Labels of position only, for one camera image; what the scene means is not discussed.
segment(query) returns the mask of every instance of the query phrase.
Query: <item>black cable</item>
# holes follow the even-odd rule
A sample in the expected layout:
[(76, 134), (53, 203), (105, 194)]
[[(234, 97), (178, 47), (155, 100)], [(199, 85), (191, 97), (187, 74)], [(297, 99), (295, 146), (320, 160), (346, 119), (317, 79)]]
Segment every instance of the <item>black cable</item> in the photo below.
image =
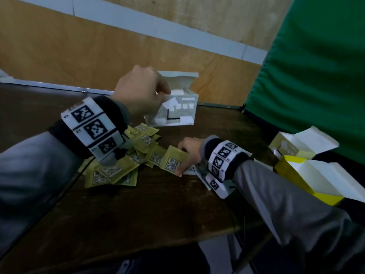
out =
[(50, 212), (51, 209), (54, 208), (54, 206), (57, 204), (57, 202), (66, 195), (66, 193), (70, 190), (70, 188), (76, 183), (76, 181), (81, 177), (81, 175), (84, 173), (84, 171), (86, 170), (86, 168), (90, 165), (90, 163), (95, 159), (95, 157), (93, 157), (88, 163), (87, 165), (83, 168), (83, 170), (80, 171), (80, 173), (76, 176), (76, 178), (69, 183), (67, 186), (68, 188), (61, 192), (61, 194), (59, 195), (59, 197), (57, 198), (57, 200), (51, 204), (51, 206), (48, 208), (48, 210), (43, 214), (40, 215), (38, 217), (36, 217), (35, 221), (33, 221), (32, 223), (30, 223), (26, 228), (25, 231), (16, 239), (13, 241), (13, 243), (11, 245), (9, 245), (9, 247), (0, 254), (0, 260), (3, 259), (3, 257), (10, 252), (10, 250), (26, 235), (30, 232), (30, 230), (35, 226), (35, 224), (37, 224), (46, 214), (48, 214)]

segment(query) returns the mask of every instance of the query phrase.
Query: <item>hand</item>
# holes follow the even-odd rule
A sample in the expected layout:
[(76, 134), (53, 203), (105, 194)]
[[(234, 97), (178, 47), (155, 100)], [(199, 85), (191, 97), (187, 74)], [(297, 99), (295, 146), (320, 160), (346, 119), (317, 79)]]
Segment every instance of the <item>hand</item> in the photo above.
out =
[(182, 161), (180, 165), (175, 170), (175, 174), (180, 176), (182, 173), (187, 170), (193, 164), (197, 164), (202, 161), (200, 157), (200, 147), (203, 143), (204, 139), (200, 138), (191, 138), (186, 137), (183, 141), (181, 141), (178, 145), (178, 149), (185, 149), (188, 152), (188, 157), (185, 161)]
[(136, 65), (119, 79), (110, 99), (122, 103), (131, 116), (136, 116), (156, 112), (167, 101), (165, 94), (171, 94), (166, 79), (152, 67)]

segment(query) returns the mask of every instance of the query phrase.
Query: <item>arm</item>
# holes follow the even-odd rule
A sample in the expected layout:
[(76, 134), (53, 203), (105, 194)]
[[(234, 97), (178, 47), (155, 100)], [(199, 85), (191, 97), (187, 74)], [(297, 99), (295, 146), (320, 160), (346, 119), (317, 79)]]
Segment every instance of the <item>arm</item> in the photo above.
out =
[[(169, 93), (161, 75), (136, 66), (119, 80), (111, 100), (101, 96), (94, 101), (123, 133), (130, 116), (158, 110)], [(91, 155), (62, 120), (0, 154), (0, 257), (53, 206)]]
[[(177, 171), (202, 158), (208, 160), (221, 141), (217, 136), (185, 138), (179, 147), (189, 156)], [(230, 175), (278, 243), (309, 273), (365, 272), (365, 229), (353, 223), (345, 211), (323, 203), (252, 160), (238, 164)]]

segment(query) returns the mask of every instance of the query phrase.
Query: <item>gray sleeve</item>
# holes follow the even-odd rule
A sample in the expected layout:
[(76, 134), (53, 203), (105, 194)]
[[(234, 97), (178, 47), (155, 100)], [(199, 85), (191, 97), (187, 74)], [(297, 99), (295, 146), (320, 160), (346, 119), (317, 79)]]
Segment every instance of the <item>gray sleeve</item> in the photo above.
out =
[(48, 211), (82, 162), (48, 132), (0, 154), (0, 256)]
[(307, 272), (365, 273), (365, 229), (345, 211), (251, 160), (235, 171), (234, 182)]

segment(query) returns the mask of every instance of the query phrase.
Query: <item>cardboard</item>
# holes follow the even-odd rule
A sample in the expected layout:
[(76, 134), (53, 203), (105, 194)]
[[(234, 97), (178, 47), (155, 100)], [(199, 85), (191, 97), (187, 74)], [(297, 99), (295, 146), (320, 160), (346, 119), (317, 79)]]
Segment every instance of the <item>cardboard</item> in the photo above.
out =
[(269, 148), (279, 159), (281, 156), (289, 155), (310, 160), (315, 155), (337, 148), (339, 145), (334, 138), (312, 126), (296, 134), (279, 132)]
[(365, 188), (336, 162), (283, 156), (275, 169), (279, 175), (331, 206), (345, 197), (365, 203)]
[(148, 114), (144, 119), (150, 127), (194, 125), (199, 95), (189, 88), (199, 73), (159, 71), (171, 89), (156, 114)]

